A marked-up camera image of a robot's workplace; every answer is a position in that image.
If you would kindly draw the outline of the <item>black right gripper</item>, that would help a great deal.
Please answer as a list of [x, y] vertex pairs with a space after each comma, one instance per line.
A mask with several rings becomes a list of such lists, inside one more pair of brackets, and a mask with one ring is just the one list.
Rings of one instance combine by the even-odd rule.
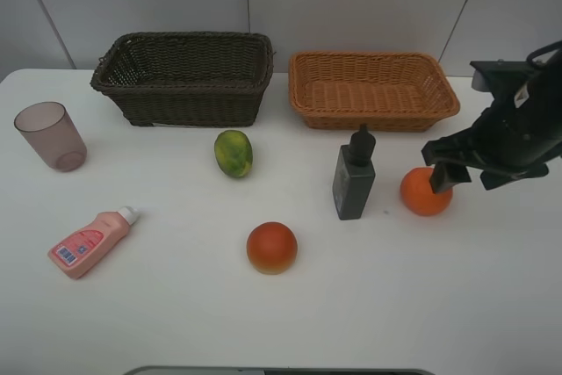
[[470, 183], [470, 168], [480, 170], [486, 191], [547, 176], [547, 163], [561, 155], [560, 48], [541, 47], [524, 61], [470, 64], [472, 88], [493, 102], [470, 127], [423, 147], [432, 191]]

